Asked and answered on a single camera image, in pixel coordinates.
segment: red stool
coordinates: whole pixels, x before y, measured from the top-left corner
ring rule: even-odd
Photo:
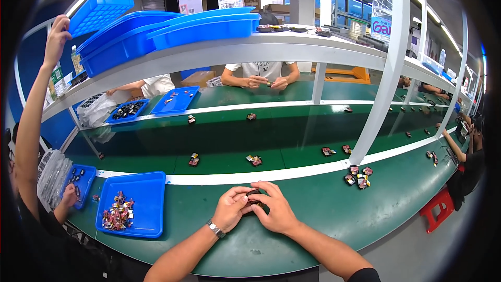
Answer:
[[[431,214],[431,210],[435,208],[435,206],[440,207],[440,213],[435,220],[434,216]],[[429,203],[427,203],[421,210],[419,210],[419,215],[426,215],[428,218],[428,222],[430,227],[426,230],[426,233],[430,234],[435,231],[436,228],[440,226],[440,224],[447,219],[450,214],[454,211],[454,203],[452,202],[452,198],[449,195],[449,190],[444,188],[440,191],[434,198],[432,198]]]

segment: white t-shirt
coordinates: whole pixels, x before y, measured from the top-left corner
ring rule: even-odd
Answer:
[[[158,75],[153,78],[147,78],[143,81],[145,85],[141,87],[145,97],[153,97],[165,94],[174,88],[174,83],[170,80],[170,74]]]
[[[293,64],[295,61],[286,61],[286,64]],[[268,81],[275,81],[282,76],[282,61],[261,61],[247,63],[227,64],[225,68],[235,72],[236,69],[242,67],[243,78],[249,78],[251,75],[267,78]]]

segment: bottle label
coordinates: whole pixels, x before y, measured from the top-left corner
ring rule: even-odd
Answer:
[[[372,21],[372,32],[390,36],[391,34],[391,21],[382,17],[373,16]]]

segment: wristwatch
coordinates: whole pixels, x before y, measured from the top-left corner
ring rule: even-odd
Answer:
[[[213,222],[212,222],[212,218],[209,219],[209,221],[207,221],[205,224],[207,224],[209,226],[209,228],[214,232],[215,235],[217,235],[217,237],[219,238],[223,238],[226,233],[224,233],[223,231],[221,231],[220,228],[218,228]]]

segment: person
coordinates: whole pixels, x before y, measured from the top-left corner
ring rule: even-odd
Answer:
[[[106,91],[106,94],[111,96],[116,91],[130,91],[139,92],[140,96],[154,97],[165,94],[172,89],[174,89],[174,83],[172,83],[172,80],[170,79],[170,74],[164,74],[116,87]]]
[[[433,94],[433,95],[445,98],[447,100],[450,99],[449,95],[445,94],[442,89],[439,89],[438,87],[435,87],[433,85],[429,85],[425,82],[421,82],[421,85],[419,86],[418,90],[421,92],[427,92],[429,94]]]
[[[470,136],[468,153],[463,153],[461,148],[452,139],[450,134],[443,130],[442,134],[449,143],[452,152],[460,161],[458,170],[447,181],[447,187],[454,203],[454,209],[459,211],[464,202],[464,197],[471,193],[480,177],[484,173],[484,150],[482,148],[482,118],[479,117],[473,121],[471,126],[468,126]]]
[[[26,105],[21,114],[16,135],[16,153],[10,179],[20,223],[30,246],[30,255],[38,262],[37,274],[42,280],[110,280],[120,274],[112,269],[105,255],[92,252],[81,245],[78,239],[68,235],[62,227],[66,217],[77,200],[75,188],[68,185],[59,205],[47,212],[37,197],[37,168],[41,115],[44,98],[51,77],[67,40],[70,19],[66,15],[56,17],[47,36],[45,56],[38,75],[29,91]]]
[[[221,83],[229,86],[248,87],[257,89],[260,84],[272,82],[272,88],[283,91],[287,85],[294,83],[299,78],[299,69],[294,61],[285,62],[291,73],[282,77],[282,62],[281,61],[260,61],[249,63],[233,63],[227,64],[221,75]],[[233,73],[239,67],[242,68],[243,77],[236,78]]]
[[[296,241],[331,273],[346,282],[379,282],[373,266],[345,243],[322,234],[297,220],[280,188],[271,182],[254,182],[251,187],[235,186],[224,193],[216,206],[214,216],[190,237],[164,253],[149,269],[145,282],[179,281],[188,275],[205,253],[216,244],[218,230],[230,232],[241,217],[254,211],[268,230],[283,234]],[[247,192],[262,189],[266,194]],[[268,206],[269,214],[258,205],[247,205],[259,200]]]

